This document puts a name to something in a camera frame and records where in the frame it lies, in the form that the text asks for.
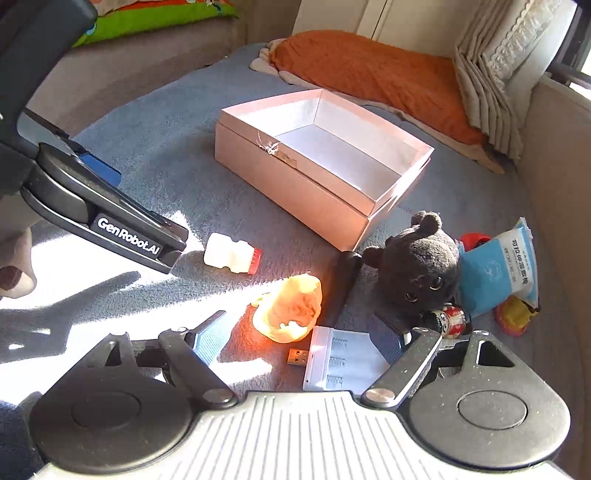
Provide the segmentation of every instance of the plush bear ear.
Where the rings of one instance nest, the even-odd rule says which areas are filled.
[[[372,268],[379,268],[382,264],[384,249],[378,247],[369,247],[363,251],[363,263]]]
[[[415,213],[413,217],[410,219],[410,226],[420,225],[421,220],[423,220],[423,217],[425,217],[426,214],[427,212],[425,212],[425,210],[421,210],[420,212]]]
[[[418,231],[423,235],[435,235],[441,228],[441,218],[434,212],[425,213],[419,225]]]

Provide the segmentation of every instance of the black plush bear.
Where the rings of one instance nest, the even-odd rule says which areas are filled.
[[[460,252],[433,212],[415,213],[410,228],[388,238],[386,248],[367,248],[363,262],[378,269],[385,299],[408,320],[440,309],[460,281]]]

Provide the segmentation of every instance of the orange blanket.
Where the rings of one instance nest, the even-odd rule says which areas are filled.
[[[286,39],[269,60],[314,85],[393,106],[458,142],[484,142],[482,132],[468,124],[450,59],[315,30]]]

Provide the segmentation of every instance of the white door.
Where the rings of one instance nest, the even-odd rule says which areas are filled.
[[[405,50],[451,58],[477,4],[474,0],[369,0],[357,33]]]

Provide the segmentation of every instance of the usb connector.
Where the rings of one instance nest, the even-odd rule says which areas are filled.
[[[287,355],[287,363],[305,367],[308,363],[308,354],[308,350],[298,350],[297,348],[292,348],[290,349],[290,353]]]

